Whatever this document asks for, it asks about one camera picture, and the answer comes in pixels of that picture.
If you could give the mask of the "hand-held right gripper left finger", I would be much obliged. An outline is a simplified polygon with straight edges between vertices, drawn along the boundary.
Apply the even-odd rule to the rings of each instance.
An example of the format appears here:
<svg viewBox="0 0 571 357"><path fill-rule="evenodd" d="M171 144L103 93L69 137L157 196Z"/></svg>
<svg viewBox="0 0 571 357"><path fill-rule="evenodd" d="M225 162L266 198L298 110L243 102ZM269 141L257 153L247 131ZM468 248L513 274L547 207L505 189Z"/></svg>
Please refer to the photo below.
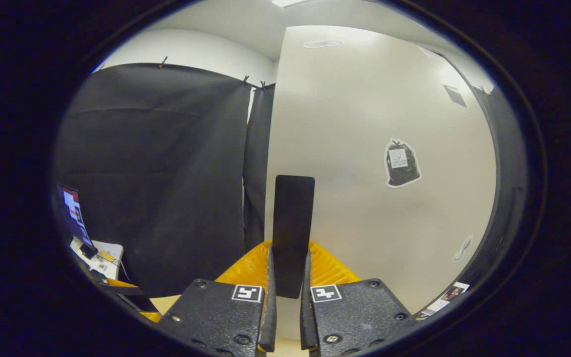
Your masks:
<svg viewBox="0 0 571 357"><path fill-rule="evenodd" d="M276 347L272 242L243 255L215 280L194 280L157 323L208 357L265 357Z"/></svg>

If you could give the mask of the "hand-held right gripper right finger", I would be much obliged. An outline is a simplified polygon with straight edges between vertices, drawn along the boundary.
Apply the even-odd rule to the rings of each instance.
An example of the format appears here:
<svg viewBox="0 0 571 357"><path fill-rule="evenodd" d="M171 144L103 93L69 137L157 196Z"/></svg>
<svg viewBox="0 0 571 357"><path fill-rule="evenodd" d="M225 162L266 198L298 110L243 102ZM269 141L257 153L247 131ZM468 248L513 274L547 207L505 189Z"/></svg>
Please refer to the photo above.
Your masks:
<svg viewBox="0 0 571 357"><path fill-rule="evenodd" d="M300 301L301 348L311 357L360 357L396 343L417 321L378 278L358 277L309 244Z"/></svg>

